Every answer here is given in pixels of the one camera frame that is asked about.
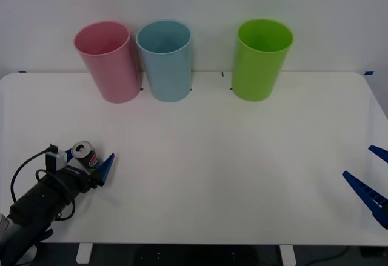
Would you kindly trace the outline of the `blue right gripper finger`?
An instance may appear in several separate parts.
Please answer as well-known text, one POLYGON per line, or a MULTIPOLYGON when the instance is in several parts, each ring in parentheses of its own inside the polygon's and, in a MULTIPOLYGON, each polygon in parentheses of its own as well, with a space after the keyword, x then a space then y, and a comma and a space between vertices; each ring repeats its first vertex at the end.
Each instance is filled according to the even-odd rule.
POLYGON ((388 151, 387 150, 385 150, 383 148, 379 148, 379 147, 374 146, 374 145, 371 145, 368 148, 368 150, 371 151, 372 153, 374 153, 375 155, 377 155, 384 162, 388 163, 388 151))
POLYGON ((383 228, 387 228, 387 198, 361 182, 348 171, 344 171, 342 176, 371 211, 377 222, 383 228))

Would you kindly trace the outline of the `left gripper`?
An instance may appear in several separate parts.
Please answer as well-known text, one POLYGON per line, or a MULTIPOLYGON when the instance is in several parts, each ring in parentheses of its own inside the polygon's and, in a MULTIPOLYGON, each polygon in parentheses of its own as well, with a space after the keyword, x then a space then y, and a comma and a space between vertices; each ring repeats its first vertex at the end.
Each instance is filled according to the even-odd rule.
MULTIPOLYGON (((66 151, 66 160, 73 158, 72 149, 66 151)), ((90 175, 84 170, 72 166, 66 166, 60 170, 46 171, 40 169, 36 172, 38 187, 42 190, 45 199, 74 199, 80 193, 86 193, 90 189, 102 187, 113 165, 115 154, 112 153, 90 175)))

